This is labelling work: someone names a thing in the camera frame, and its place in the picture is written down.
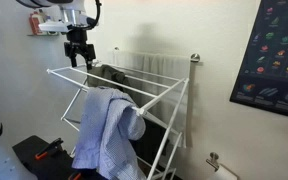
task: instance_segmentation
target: dark cloth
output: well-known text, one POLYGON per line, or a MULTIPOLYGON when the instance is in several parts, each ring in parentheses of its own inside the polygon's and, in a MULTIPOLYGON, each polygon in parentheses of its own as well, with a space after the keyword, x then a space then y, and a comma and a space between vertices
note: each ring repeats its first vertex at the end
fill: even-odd
MULTIPOLYGON (((123 72, 118 71, 108 65, 102 65, 101 67, 93 67, 91 70, 88 70, 88 73, 102 77, 107 80, 111 80, 111 81, 126 85, 126 86, 130 86, 129 81, 127 77, 125 77, 125 74, 123 72)), ((132 97, 132 92, 130 90, 125 89, 121 86, 109 83, 109 82, 105 82, 103 80, 99 80, 91 76, 87 77, 87 83, 89 87, 106 86, 106 87, 118 89, 122 92, 129 94, 132 97)))
MULTIPOLYGON (((144 135, 138 141, 131 141, 131 143, 138 157, 150 164, 153 164, 166 130, 156 123, 147 119, 144 120, 146 125, 144 135)), ((168 143, 169 140, 167 140, 165 144, 162 155, 166 155, 166 147, 168 143)))

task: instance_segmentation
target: cloth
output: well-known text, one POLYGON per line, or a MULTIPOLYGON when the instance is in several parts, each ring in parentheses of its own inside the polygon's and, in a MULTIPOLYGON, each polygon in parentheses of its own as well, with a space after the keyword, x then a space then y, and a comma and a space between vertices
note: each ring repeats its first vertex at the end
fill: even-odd
POLYGON ((142 117, 126 93, 107 87, 91 87, 81 120, 80 134, 72 167, 98 168, 107 179, 144 180, 129 140, 145 132, 142 117))
MULTIPOLYGON (((189 57, 172 56, 164 54, 150 54, 150 53, 138 53, 128 51, 113 51, 112 58, 107 58, 108 63, 115 64, 121 67, 145 71, 149 73, 159 74, 163 76, 173 77, 177 79, 189 78, 191 61, 189 57)), ((144 78, 150 81, 154 81, 160 84, 172 85, 174 81, 170 81, 163 78, 157 78, 150 75, 141 75, 139 73, 130 74, 139 78, 144 78)), ((137 89, 141 89, 145 92, 152 94, 160 94, 165 88, 159 88, 155 85, 147 83, 131 82, 131 86, 137 89)), ((181 94, 183 85, 179 85, 174 91, 168 93, 157 105, 150 109, 150 112, 156 117, 169 123, 170 117, 173 113, 174 107, 181 94)), ((139 106, 147 103, 151 100, 147 96, 134 96, 133 100, 139 106)), ((188 111, 188 88, 186 88, 185 95, 179 107, 179 110, 174 121, 173 128, 178 132, 183 132, 183 141, 179 143, 180 147, 186 147, 186 119, 190 119, 188 111)), ((170 133, 169 139, 172 144, 175 144, 177 136, 170 133)))
MULTIPOLYGON (((156 123, 153 123, 147 119, 144 120, 146 126, 144 135, 141 137, 141 139, 131 141, 131 143, 138 157, 150 164, 153 164, 166 130, 156 123)), ((169 140, 166 141, 162 155, 166 155, 166 147, 168 143, 169 140)))
MULTIPOLYGON (((112 80, 114 82, 124 84, 126 86, 130 86, 130 83, 128 81, 128 78, 125 77, 125 74, 121 71, 118 71, 111 66, 108 65, 102 65, 100 67, 93 67, 91 70, 88 70, 88 73, 105 78, 107 80, 112 80)), ((112 83, 105 82, 103 80, 99 80, 96 78, 93 78, 91 76, 87 76, 87 83, 89 87, 98 87, 98 86, 105 86, 105 87, 111 87, 114 89, 118 89, 122 92, 125 92, 129 94, 131 97, 133 97, 133 92, 125 89, 121 86, 117 86, 112 83)))

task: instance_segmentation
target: wall poster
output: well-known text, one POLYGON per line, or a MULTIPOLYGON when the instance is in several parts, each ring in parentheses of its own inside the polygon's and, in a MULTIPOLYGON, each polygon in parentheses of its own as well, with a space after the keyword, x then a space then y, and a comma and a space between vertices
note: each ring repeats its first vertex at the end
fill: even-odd
POLYGON ((262 0, 230 101, 288 116, 288 0, 262 0))

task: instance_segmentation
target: clothes drying rack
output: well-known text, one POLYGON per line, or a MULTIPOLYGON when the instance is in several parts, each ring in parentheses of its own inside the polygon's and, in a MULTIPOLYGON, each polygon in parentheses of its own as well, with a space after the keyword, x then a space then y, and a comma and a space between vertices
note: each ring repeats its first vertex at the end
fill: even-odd
POLYGON ((48 69, 47 72, 49 74, 52 74, 52 75, 55 75, 55 76, 57 76, 57 77, 59 77, 61 79, 64 79, 65 81, 70 82, 71 84, 75 85, 78 88, 75 96, 73 97, 72 101, 68 105, 68 107, 67 107, 66 111, 64 112, 61 120, 67 122, 75 130, 79 131, 78 127, 75 126, 74 124, 79 124, 80 121, 67 118, 67 114, 69 113, 70 109, 74 106, 74 104, 75 104, 78 96, 81 94, 81 92, 82 91, 84 91, 84 92, 88 91, 89 87, 86 86, 87 77, 96 78, 96 79, 99 79, 99 80, 102 80, 102 81, 105 81, 105 82, 108 82, 108 83, 111 83, 111 84, 114 84, 114 85, 118 85, 120 87, 129 89, 129 90, 132 90, 134 92, 143 94, 145 96, 151 97, 152 100, 149 101, 148 103, 146 103, 144 106, 142 106, 142 107, 133 107, 133 109, 136 111, 136 114, 138 116, 142 116, 142 117, 144 117, 144 118, 146 118, 146 119, 148 119, 148 120, 160 125, 161 127, 165 128, 166 131, 165 131, 163 140, 161 142, 161 145, 159 147, 159 150, 157 152, 157 155, 155 157, 155 160, 154 160, 153 164, 151 165, 151 164, 145 162, 143 159, 141 159, 139 157, 138 157, 138 159, 140 161, 142 161, 144 164, 146 164, 149 167, 151 167, 151 170, 150 170, 150 173, 149 173, 149 175, 147 177, 147 180, 154 180, 154 179, 159 179, 159 178, 162 178, 162 180, 164 180, 166 178, 167 174, 170 174, 170 173, 171 173, 171 179, 173 179, 174 175, 175 175, 175 172, 176 172, 176 168, 171 168, 170 166, 171 166, 171 162, 173 160, 173 157, 175 155, 175 152, 177 150, 178 144, 179 144, 180 140, 182 139, 182 135, 183 135, 183 132, 178 132, 177 130, 175 130, 173 128, 173 124, 174 124, 174 121, 175 121, 175 117, 176 117, 177 111, 178 111, 178 109, 180 107, 180 104, 181 104, 181 101, 183 99, 183 96, 185 94, 186 88, 188 86, 189 78, 177 79, 177 78, 163 76, 163 75, 159 75, 159 74, 153 74, 153 73, 149 73, 149 72, 144 72, 144 71, 124 68, 124 67, 116 66, 116 65, 113 65, 113 64, 101 63, 99 61, 94 63, 94 65, 97 65, 97 64, 109 65, 109 66, 117 68, 117 69, 133 71, 133 72, 145 74, 145 75, 148 75, 148 76, 155 76, 155 77, 159 77, 159 78, 168 79, 168 80, 172 81, 172 85, 159 84, 157 82, 153 82, 153 81, 149 81, 149 80, 146 80, 146 79, 141 79, 141 78, 138 78, 138 77, 126 75, 126 77, 129 78, 129 79, 142 81, 144 83, 148 83, 148 84, 151 84, 151 85, 159 86, 159 87, 162 87, 162 88, 165 89, 162 93, 160 93, 158 95, 155 95, 155 94, 152 94, 152 93, 149 93, 149 92, 145 92, 145 91, 142 91, 140 89, 136 89, 134 87, 130 87, 130 86, 127 86, 127 85, 124 85, 124 84, 120 84, 120 83, 117 83, 117 82, 114 82, 114 81, 111 81, 111 80, 108 80, 108 79, 105 79, 105 78, 102 78, 102 77, 99 77, 99 76, 96 76, 96 75, 93 75, 93 74, 89 74, 87 72, 84 72, 84 71, 80 70, 80 68, 85 68, 86 67, 85 64, 78 65, 77 67, 74 67, 74 68, 73 67, 64 67, 64 68, 53 69, 53 70, 48 69), (80 73, 82 75, 86 75, 86 79, 84 80, 83 83, 77 82, 77 81, 75 81, 73 79, 70 79, 67 76, 64 76, 64 75, 60 74, 61 72, 65 72, 65 71, 73 71, 73 72, 76 72, 76 73, 80 73), (157 118, 156 116, 154 116, 153 114, 148 112, 148 110, 150 108, 152 108, 154 105, 156 105, 163 97, 165 97, 166 94, 168 94, 170 91, 174 90, 176 87, 178 87, 180 85, 182 85, 181 86, 182 87, 181 94, 180 94, 180 96, 177 99, 177 104, 176 104, 176 106, 174 108, 173 114, 172 114, 168 124, 166 124, 165 122, 163 122, 162 120, 160 120, 159 118, 157 118), (163 149, 165 147, 166 141, 167 141, 168 136, 169 136, 170 133, 174 133, 177 136, 177 139, 176 139, 176 142, 175 142, 174 147, 172 149, 172 152, 170 154, 170 157, 169 157, 169 159, 167 161, 165 170, 161 171, 161 170, 157 169, 157 165, 158 165, 158 162, 159 162, 159 160, 161 158, 163 149))

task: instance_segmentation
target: white drying rack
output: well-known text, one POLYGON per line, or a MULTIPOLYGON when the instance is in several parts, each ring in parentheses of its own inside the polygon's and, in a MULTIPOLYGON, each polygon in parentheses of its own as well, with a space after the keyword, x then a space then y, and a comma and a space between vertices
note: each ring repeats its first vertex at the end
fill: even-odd
POLYGON ((72 119, 68 119, 66 118, 67 114, 69 113, 70 109, 72 108, 72 106, 74 105, 76 99, 78 98, 78 96, 81 94, 82 91, 85 91, 87 92, 89 87, 85 85, 86 81, 87 81, 87 78, 84 80, 84 83, 79 83, 77 81, 74 81, 64 75, 61 75, 59 74, 60 72, 64 72, 64 71, 74 71, 74 72, 77 72, 77 73, 80 73, 80 74, 83 74, 83 75, 86 75, 87 77, 90 76, 90 77, 93 77, 93 78, 96 78, 96 79, 99 79, 99 80, 102 80, 102 81, 105 81, 105 82, 108 82, 108 83, 111 83, 111 84, 114 84, 114 85, 118 85, 120 87, 123 87, 123 88, 126 88, 126 89, 129 89, 129 90, 132 90, 132 91, 135 91, 137 93, 140 93, 140 94, 143 94, 143 95, 146 95, 146 96, 149 96, 152 98, 151 101, 149 101, 147 104, 145 104, 144 106, 138 108, 138 107, 133 107, 133 109, 137 112, 137 115, 138 116, 142 116, 142 117, 145 117, 147 118, 148 120, 160 125, 161 127, 165 128, 166 131, 165 131, 165 134, 164 134, 164 137, 163 137, 163 140, 161 142, 161 145, 159 147, 159 150, 158 150, 158 153, 155 157, 155 160, 154 160, 154 163, 153 165, 150 165, 149 163, 145 162, 143 159, 141 158, 138 158, 140 161, 142 161, 143 163, 145 163, 146 165, 150 166, 151 167, 151 170, 150 170, 150 173, 147 177, 148 180, 154 180, 154 179, 158 179, 158 178, 162 178, 162 180, 164 180, 166 178, 166 175, 169 174, 169 173, 172 173, 172 176, 171 176, 171 179, 173 179, 174 175, 175 175, 175 172, 176 172, 176 168, 170 168, 170 165, 171 165, 171 162, 173 160, 173 157, 175 155, 175 152, 177 150, 177 146, 182 138, 182 134, 183 132, 178 132, 176 131, 175 129, 173 129, 173 123, 175 121, 175 117, 176 117, 176 114, 177 114, 177 111, 180 107, 180 104, 181 104, 181 101, 183 99, 183 96, 185 94, 185 90, 187 88, 187 85, 188 85, 188 82, 189 82, 189 79, 188 78, 183 78, 183 79, 176 79, 176 78, 172 78, 172 77, 167 77, 167 76, 162 76, 162 75, 158 75, 158 74, 153 74, 153 73, 148 73, 148 72, 144 72, 144 71, 138 71, 138 70, 133 70, 133 69, 128 69, 128 68, 124 68, 124 67, 120 67, 120 66, 116 66, 116 65, 112 65, 112 64, 107 64, 107 63, 100 63, 100 62, 97 62, 96 64, 102 64, 102 65, 109 65, 111 67, 115 67, 117 69, 123 69, 123 70, 128 70, 128 71, 133 71, 133 72, 137 72, 137 73, 142 73, 142 74, 146 74, 146 75, 150 75, 150 76, 155 76, 155 77, 159 77, 159 78, 164 78, 164 79, 168 79, 170 81, 173 82, 172 85, 168 86, 168 85, 164 85, 164 84, 159 84, 159 83, 156 83, 156 82, 152 82, 152 81, 148 81, 148 80, 145 80, 145 79, 140 79, 140 78, 137 78, 137 77, 134 77, 134 76, 129 76, 129 75, 126 75, 127 78, 130 78, 130 79, 133 79, 133 80, 138 80, 138 81, 142 81, 144 83, 148 83, 148 84, 152 84, 152 85, 156 85, 156 86, 159 86, 159 87, 162 87, 164 88, 165 90, 159 94, 159 95, 154 95, 154 94, 151 94, 149 92, 145 92, 145 91, 142 91, 140 89, 136 89, 136 88, 133 88, 133 87, 130 87, 130 86, 126 86, 124 84, 120 84, 120 83, 117 83, 117 82, 114 82, 114 81, 111 81, 111 80, 108 80, 108 79, 104 79, 102 77, 98 77, 98 76, 95 76, 93 74, 89 74, 89 73, 86 73, 84 71, 81 71, 79 70, 79 68, 82 68, 82 67, 85 67, 86 65, 85 64, 82 64, 82 65, 78 65, 77 67, 73 68, 73 67, 64 67, 64 68, 60 68, 60 69, 54 69, 54 70, 50 70, 48 69, 47 72, 49 74, 53 74, 55 76, 58 76, 70 83, 72 83, 73 85, 77 86, 79 89, 78 91, 76 92, 75 96, 73 97, 71 103, 69 104, 68 108, 66 109, 63 117, 61 118, 61 120, 67 122, 69 125, 71 125, 74 129, 76 129, 77 131, 79 131, 79 129, 74 125, 74 124, 79 124, 80 121, 77 121, 77 120, 72 120, 72 119), (179 85, 183 85, 182 86, 182 90, 181 90, 181 94, 180 96, 178 97, 178 101, 177 101, 177 104, 174 108, 174 111, 173 111, 173 114, 171 116, 171 119, 169 121, 168 124, 166 124, 165 122, 161 121, 160 119, 158 119, 156 116, 154 116, 153 114, 149 113, 148 110, 150 108, 152 108, 155 104, 157 104, 167 93, 169 93, 170 91, 174 90, 177 86, 179 85), (160 160, 160 157, 162 155, 162 152, 163 152, 163 149, 165 147, 165 144, 166 144, 166 141, 168 139, 168 136, 170 133, 174 133, 176 136, 177 136, 177 140, 174 144, 174 147, 173 147, 173 150, 171 152, 171 155, 168 159, 168 162, 166 164, 166 167, 165 167, 165 170, 164 171, 160 171, 158 170, 156 167, 157 167, 157 164, 160 160))

